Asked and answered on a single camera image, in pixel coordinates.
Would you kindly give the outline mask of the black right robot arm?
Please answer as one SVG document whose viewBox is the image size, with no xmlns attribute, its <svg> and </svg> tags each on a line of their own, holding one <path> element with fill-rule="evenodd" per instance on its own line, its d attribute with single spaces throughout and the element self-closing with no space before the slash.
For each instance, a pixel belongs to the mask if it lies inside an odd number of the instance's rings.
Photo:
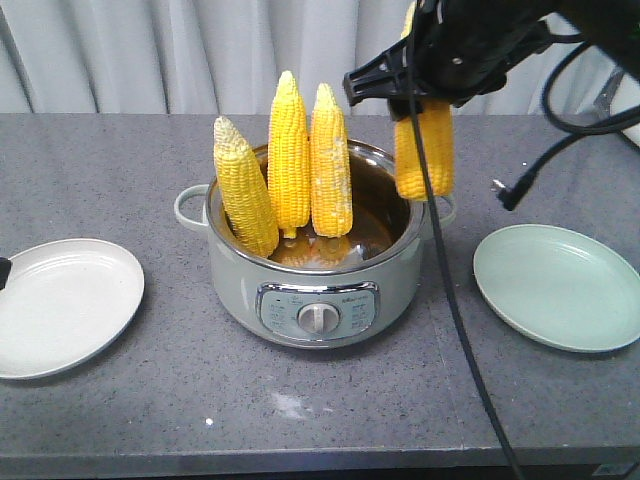
<svg viewBox="0 0 640 480">
<path fill-rule="evenodd" d="M 421 1 L 406 37 L 344 76 L 348 102 L 386 99 L 399 120 L 411 96 L 460 107 L 495 92 L 510 70 L 554 43 L 543 20 L 552 13 L 639 75 L 636 1 Z"/>
</svg>

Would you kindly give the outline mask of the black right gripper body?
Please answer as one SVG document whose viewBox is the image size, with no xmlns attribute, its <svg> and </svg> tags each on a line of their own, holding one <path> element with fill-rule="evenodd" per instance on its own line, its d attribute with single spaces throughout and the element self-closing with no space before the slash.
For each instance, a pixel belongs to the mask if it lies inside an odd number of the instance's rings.
<svg viewBox="0 0 640 480">
<path fill-rule="evenodd" d="M 419 1 L 412 15 L 414 99 L 460 106 L 501 89 L 506 75 L 551 44 L 553 1 Z"/>
</svg>

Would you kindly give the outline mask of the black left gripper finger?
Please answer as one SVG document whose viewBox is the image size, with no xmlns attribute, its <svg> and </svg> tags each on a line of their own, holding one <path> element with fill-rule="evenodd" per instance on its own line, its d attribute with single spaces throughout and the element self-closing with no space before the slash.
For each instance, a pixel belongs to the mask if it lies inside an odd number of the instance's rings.
<svg viewBox="0 0 640 480">
<path fill-rule="evenodd" d="M 9 275 L 12 270 L 12 261 L 8 258 L 0 258 L 0 290 L 6 287 Z"/>
</svg>

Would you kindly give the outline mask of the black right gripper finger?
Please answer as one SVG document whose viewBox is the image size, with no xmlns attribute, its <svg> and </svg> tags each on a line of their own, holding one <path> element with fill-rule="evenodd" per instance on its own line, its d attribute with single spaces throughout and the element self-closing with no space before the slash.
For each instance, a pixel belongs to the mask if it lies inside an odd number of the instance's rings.
<svg viewBox="0 0 640 480">
<path fill-rule="evenodd" d="M 409 76 L 408 40 L 399 40 L 373 60 L 344 74 L 342 88 L 350 106 L 367 99 L 409 99 L 413 81 Z"/>
<path fill-rule="evenodd" d="M 413 100 L 391 98 L 387 100 L 390 117 L 393 121 L 401 121 L 410 118 L 412 112 L 420 114 L 424 111 L 424 97 L 416 97 Z"/>
</svg>

